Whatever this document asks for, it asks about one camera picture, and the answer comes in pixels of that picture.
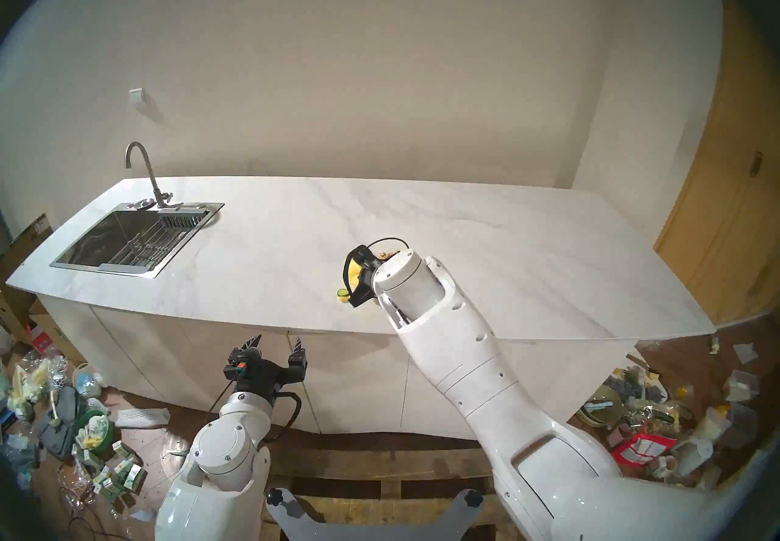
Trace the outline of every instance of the white wall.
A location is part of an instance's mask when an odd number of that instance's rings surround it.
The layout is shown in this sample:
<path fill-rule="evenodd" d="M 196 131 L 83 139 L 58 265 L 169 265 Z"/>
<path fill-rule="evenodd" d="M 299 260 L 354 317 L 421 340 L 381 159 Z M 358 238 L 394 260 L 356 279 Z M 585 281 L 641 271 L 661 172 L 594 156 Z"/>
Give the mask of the white wall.
<path fill-rule="evenodd" d="M 618 0 L 604 83 L 574 188 L 602 194 L 653 244 L 707 121 L 722 0 Z"/>
<path fill-rule="evenodd" d="M 132 140 L 160 176 L 570 184 L 584 148 L 589 157 L 607 61 L 618 79 L 656 66 L 642 39 L 621 47 L 641 49 L 643 67 L 615 66 L 614 7 L 38 0 L 0 52 L 0 209 L 12 233 L 44 211 L 61 223 L 143 174 L 122 167 Z M 151 97 L 147 116 L 128 108 L 136 87 Z"/>

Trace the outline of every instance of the stainless steel sink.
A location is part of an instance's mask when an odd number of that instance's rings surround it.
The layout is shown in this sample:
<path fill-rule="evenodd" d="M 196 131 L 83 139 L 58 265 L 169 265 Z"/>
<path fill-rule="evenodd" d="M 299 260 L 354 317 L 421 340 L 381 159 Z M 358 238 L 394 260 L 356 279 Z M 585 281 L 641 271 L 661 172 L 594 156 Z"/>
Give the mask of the stainless steel sink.
<path fill-rule="evenodd" d="M 224 203 L 120 203 L 51 265 L 155 278 Z"/>

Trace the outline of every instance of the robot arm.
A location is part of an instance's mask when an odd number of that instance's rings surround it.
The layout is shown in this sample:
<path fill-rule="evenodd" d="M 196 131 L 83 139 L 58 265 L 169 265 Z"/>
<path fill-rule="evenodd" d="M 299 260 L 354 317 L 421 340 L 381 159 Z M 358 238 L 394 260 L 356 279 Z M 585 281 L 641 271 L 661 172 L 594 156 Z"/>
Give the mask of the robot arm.
<path fill-rule="evenodd" d="M 526 539 L 604 539 L 609 531 L 712 538 L 733 510 L 724 509 L 729 499 L 621 477 L 602 445 L 534 403 L 440 262 L 409 248 L 384 262 L 365 251 L 361 267 L 371 274 L 361 279 L 370 276 L 371 293 L 417 368 L 477 436 L 496 493 Z"/>
<path fill-rule="evenodd" d="M 551 538 L 578 482 L 620 476 L 600 444 L 534 403 L 440 262 L 401 251 L 376 269 L 372 288 L 412 360 L 474 431 L 496 493 L 528 539 Z"/>
<path fill-rule="evenodd" d="M 271 429 L 271 413 L 278 397 L 293 397 L 296 410 L 284 429 L 300 412 L 300 399 L 281 392 L 287 383 L 303 381 L 306 351 L 296 343 L 287 367 L 262 358 L 260 336 L 241 348 L 233 348 L 223 369 L 236 388 L 219 410 L 219 419 L 207 423 L 195 436 L 182 469 L 175 475 L 157 517 L 155 539 L 257 539 L 260 509 L 271 454 L 262 443 Z"/>

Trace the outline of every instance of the green bowl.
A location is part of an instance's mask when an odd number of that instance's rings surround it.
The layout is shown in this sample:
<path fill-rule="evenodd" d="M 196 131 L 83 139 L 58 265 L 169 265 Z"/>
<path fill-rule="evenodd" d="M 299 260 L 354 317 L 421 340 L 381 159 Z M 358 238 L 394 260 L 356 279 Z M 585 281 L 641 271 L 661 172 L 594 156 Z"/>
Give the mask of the green bowl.
<path fill-rule="evenodd" d="M 90 418 L 94 417 L 95 415 L 105 415 L 103 411 L 97 408 L 91 408 L 88 409 L 81 417 L 79 417 L 76 420 L 76 425 L 74 426 L 73 430 L 73 440 L 76 440 L 76 434 L 79 433 L 79 430 L 82 429 L 89 423 Z M 99 445 L 97 445 L 94 449 L 90 449 L 93 453 L 102 453 L 104 450 L 109 448 L 114 443 L 114 422 L 109 419 L 108 420 L 108 429 L 105 431 L 105 436 L 103 437 L 103 442 L 101 442 Z"/>

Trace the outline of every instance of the white marble countertop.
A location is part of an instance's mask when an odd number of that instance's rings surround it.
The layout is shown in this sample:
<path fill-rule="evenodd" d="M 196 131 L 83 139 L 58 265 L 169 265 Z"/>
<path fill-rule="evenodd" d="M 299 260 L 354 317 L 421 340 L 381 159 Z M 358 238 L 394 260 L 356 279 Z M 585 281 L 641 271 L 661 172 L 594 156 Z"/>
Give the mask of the white marble countertop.
<path fill-rule="evenodd" d="M 346 254 L 385 236 L 433 255 L 505 339 L 713 333 L 666 264 L 602 197 L 498 184 L 302 177 L 173 177 L 174 201 L 220 201 L 155 279 L 49 264 L 120 202 L 122 180 L 54 232 L 9 279 L 38 294 L 122 310 L 287 329 L 390 333 L 379 308 L 342 304 Z"/>

